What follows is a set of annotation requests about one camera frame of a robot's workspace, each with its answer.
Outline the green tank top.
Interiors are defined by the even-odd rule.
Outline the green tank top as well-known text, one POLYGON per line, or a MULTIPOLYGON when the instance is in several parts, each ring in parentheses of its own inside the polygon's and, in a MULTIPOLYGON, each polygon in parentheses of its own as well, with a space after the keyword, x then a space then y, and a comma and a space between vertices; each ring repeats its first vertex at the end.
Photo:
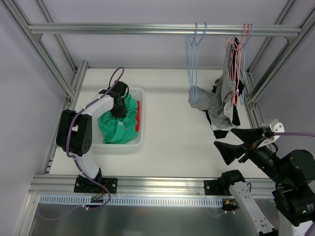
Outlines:
POLYGON ((115 118, 108 111, 98 119, 98 127, 103 135, 103 144, 127 144, 138 136, 135 131, 137 100, 131 95, 125 99, 127 115, 124 118, 115 118))

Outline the grey garment on hanger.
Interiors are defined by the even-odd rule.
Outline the grey garment on hanger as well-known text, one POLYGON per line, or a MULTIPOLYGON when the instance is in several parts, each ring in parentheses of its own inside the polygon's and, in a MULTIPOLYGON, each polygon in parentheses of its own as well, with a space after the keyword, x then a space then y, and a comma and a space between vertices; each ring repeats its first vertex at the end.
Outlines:
POLYGON ((192 108, 206 111, 211 126, 216 130, 228 131, 240 126, 240 119, 236 106, 230 105, 230 93, 234 91, 235 83, 227 75, 230 43, 227 43, 222 75, 215 80, 213 90, 205 90, 197 86, 198 99, 193 102, 190 91, 188 102, 192 108))

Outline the light blue wire hanger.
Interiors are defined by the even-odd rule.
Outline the light blue wire hanger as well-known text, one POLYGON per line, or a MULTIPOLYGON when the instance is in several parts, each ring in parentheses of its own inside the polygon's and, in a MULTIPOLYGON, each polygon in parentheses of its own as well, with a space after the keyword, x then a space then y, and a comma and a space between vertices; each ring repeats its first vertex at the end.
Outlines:
POLYGON ((193 102, 197 101, 197 79, 194 78, 194 48, 195 40, 198 32, 198 24, 195 23, 195 29, 193 36, 185 37, 185 50, 186 50, 186 66, 188 72, 189 91, 193 102))

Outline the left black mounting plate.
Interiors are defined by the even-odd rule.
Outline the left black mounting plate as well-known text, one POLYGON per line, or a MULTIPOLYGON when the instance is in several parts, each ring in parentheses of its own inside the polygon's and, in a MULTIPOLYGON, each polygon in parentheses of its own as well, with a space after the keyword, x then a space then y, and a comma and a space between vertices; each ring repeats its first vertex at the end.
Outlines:
MULTIPOLYGON (((106 177, 99 176, 99 177, 96 177, 94 179, 94 181, 101 184, 101 185, 104 185, 111 194, 116 194, 117 186, 118 186, 118 179, 117 178, 106 178, 106 177)), ((103 188, 101 188, 100 186, 98 186, 95 183, 92 183, 87 178, 82 177, 82 176, 78 176, 76 178, 76 182, 75 182, 73 191, 75 193, 96 194, 96 193, 100 193, 102 190, 104 191, 103 188)))

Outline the red tank top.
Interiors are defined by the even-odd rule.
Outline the red tank top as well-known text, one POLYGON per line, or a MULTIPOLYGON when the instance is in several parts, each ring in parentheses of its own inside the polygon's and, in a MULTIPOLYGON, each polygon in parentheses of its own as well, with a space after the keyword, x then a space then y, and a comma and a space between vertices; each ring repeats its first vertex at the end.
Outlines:
POLYGON ((135 126, 135 131, 138 132, 140 129, 140 122, 141 122, 141 112, 140 112, 141 104, 140 101, 137 100, 137 114, 136 114, 136 126, 135 126))

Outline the white plastic perforated basket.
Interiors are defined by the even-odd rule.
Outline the white plastic perforated basket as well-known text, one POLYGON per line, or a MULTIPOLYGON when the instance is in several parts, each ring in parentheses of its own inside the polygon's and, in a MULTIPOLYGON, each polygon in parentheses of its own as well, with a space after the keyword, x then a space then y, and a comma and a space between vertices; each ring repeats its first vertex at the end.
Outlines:
POLYGON ((92 153, 118 155, 139 150, 144 140, 144 90, 130 88, 125 104, 128 111, 126 117, 115 118, 108 111, 93 122, 92 153))

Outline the aluminium frame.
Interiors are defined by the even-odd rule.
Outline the aluminium frame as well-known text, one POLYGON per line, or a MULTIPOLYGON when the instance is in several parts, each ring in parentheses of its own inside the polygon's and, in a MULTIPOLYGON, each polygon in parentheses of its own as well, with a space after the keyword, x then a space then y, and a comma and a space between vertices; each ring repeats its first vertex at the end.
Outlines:
MULTIPOLYGON (((43 16, 46 17, 45 23, 33 24, 27 18, 22 7, 16 0, 2 0, 0 2, 2 8, 10 17, 17 29, 25 37, 34 53, 46 65, 54 78, 58 81, 61 88, 64 90, 68 102, 65 106, 72 108, 80 94, 80 88, 83 84, 84 77, 88 68, 88 62, 83 60, 78 68, 76 68, 73 80, 78 82, 78 85, 68 83, 53 57, 50 55, 49 50, 41 41, 43 34, 51 34, 58 38, 58 43, 63 46, 62 34, 75 34, 75 35, 188 35, 195 36, 201 35, 218 35, 218 36, 243 36, 246 33, 247 25, 193 25, 193 24, 144 24, 144 23, 54 23, 51 21, 49 11, 47 10, 43 1, 37 1, 38 7, 41 9, 43 16)), ((311 31, 315 27, 315 9, 310 8, 308 14, 303 19, 302 23, 298 26, 288 26, 283 24, 288 12, 294 6, 295 1, 289 0, 286 2, 283 10, 280 12, 275 24, 270 26, 253 26, 249 27, 254 31, 249 35, 265 37, 263 44, 253 59, 249 70, 252 70, 260 60, 263 51, 268 47, 270 41, 274 37, 285 37, 288 42, 283 49, 278 53, 275 60, 271 63, 266 71, 266 74, 261 78, 259 83, 250 92, 246 100, 246 106, 255 103, 261 93, 265 90, 269 82, 274 78, 277 72, 293 55, 294 51, 304 43, 311 31)))

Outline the black mounting plate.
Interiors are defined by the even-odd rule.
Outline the black mounting plate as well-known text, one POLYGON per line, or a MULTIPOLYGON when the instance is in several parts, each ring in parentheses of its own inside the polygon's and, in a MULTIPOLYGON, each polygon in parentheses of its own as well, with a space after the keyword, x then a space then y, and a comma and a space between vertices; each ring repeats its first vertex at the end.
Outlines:
MULTIPOLYGON (((104 185, 111 194, 116 194, 117 186, 118 186, 118 179, 117 178, 106 178, 106 177, 99 176, 99 177, 96 177, 94 179, 94 181, 101 184, 101 185, 104 185)), ((78 176, 76 178, 76 182, 75 182, 73 191, 75 193, 96 194, 96 193, 100 193, 102 190, 104 191, 103 188, 101 188, 100 186, 98 186, 95 183, 92 183, 87 178, 82 177, 82 176, 78 176)))
POLYGON ((206 179, 203 181, 206 196, 219 196, 224 194, 224 188, 218 180, 206 179))

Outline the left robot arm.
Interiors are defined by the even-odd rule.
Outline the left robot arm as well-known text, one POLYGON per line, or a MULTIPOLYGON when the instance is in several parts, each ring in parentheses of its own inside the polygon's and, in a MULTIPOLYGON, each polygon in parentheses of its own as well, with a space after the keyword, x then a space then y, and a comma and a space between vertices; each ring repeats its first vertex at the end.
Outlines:
POLYGON ((56 144, 67 157, 74 160, 80 175, 86 178, 86 188, 91 192, 98 192, 102 188, 102 180, 97 177, 100 168, 90 154, 93 123, 106 112, 115 118, 125 117, 127 115, 125 98, 128 95, 128 85, 116 81, 112 87, 101 90, 99 96, 81 110, 66 109, 62 112, 56 144))

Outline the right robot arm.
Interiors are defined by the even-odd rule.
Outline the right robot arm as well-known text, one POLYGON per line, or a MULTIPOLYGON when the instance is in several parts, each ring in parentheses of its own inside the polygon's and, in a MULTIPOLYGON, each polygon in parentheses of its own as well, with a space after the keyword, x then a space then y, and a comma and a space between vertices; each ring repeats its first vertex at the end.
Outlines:
POLYGON ((242 144, 231 145, 215 141, 224 162, 250 160, 275 183, 272 192, 278 210, 280 228, 277 230, 265 217, 253 199, 245 178, 238 170, 222 173, 212 185, 213 190, 232 195, 245 215, 252 236, 312 236, 315 234, 315 193, 309 184, 315 179, 315 160, 304 149, 295 149, 279 158, 265 145, 274 138, 290 133, 277 128, 233 128, 242 144))

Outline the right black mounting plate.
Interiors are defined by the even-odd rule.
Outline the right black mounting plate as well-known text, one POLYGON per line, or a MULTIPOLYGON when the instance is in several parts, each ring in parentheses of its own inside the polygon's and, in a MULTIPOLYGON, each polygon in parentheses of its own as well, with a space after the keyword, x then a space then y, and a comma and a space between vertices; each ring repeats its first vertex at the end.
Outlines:
POLYGON ((218 180, 206 179, 203 181, 206 196, 219 196, 224 194, 224 188, 218 180))

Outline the black garment on hanger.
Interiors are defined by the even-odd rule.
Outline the black garment on hanger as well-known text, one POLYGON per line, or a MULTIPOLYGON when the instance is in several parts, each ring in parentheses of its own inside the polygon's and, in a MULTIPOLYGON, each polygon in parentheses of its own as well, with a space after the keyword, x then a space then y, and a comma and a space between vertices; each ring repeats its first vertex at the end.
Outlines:
POLYGON ((201 109, 206 113, 217 139, 226 137, 231 129, 241 125, 237 105, 245 85, 236 66, 238 46, 237 38, 227 42, 222 75, 215 80, 212 90, 206 93, 207 103, 201 109))

